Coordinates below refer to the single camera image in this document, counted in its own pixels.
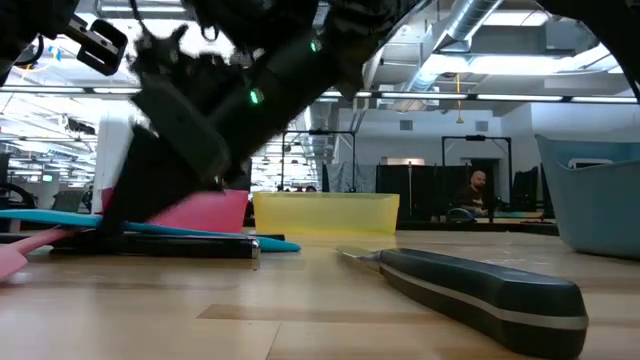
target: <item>pink utensil handle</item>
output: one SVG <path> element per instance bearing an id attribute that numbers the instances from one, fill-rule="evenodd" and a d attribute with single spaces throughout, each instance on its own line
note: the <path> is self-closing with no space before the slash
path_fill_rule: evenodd
<path id="1" fill-rule="evenodd" d="M 49 245 L 58 240 L 72 236 L 78 231 L 80 230 L 79 229 L 57 229 L 57 228 L 50 229 L 50 230 L 43 231 L 37 235 L 28 237 L 26 239 L 16 241 L 7 246 L 14 248 L 16 251 L 18 251 L 22 255 L 26 255 L 41 246 Z"/>

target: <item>bald man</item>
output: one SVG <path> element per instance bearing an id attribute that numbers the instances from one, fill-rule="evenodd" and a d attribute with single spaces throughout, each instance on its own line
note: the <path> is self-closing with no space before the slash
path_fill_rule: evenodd
<path id="1" fill-rule="evenodd" d="M 475 171 L 471 175 L 469 186 L 462 190 L 457 198 L 456 205 L 476 216 L 486 216 L 488 211 L 483 209 L 482 190 L 487 184 L 487 175 L 482 171 Z"/>

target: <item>kitchen knife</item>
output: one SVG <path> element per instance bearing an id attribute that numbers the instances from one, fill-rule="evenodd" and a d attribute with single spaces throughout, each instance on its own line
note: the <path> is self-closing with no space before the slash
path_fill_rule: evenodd
<path id="1" fill-rule="evenodd" d="M 411 299 L 516 353 L 571 359 L 582 351 L 589 320 L 572 282 L 411 249 L 337 250 Z"/>

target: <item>yellow plastic container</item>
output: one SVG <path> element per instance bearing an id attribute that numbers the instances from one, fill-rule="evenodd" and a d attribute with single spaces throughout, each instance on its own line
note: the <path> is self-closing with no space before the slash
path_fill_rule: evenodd
<path id="1" fill-rule="evenodd" d="M 400 196 L 351 193 L 256 193 L 258 233 L 394 235 Z"/>

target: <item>blue plastic basket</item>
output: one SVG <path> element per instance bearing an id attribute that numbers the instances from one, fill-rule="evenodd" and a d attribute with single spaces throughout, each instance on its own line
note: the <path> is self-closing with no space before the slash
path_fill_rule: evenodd
<path id="1" fill-rule="evenodd" d="M 580 252 L 640 258 L 640 144 L 536 139 L 562 241 Z M 575 159 L 611 163 L 569 168 Z"/>

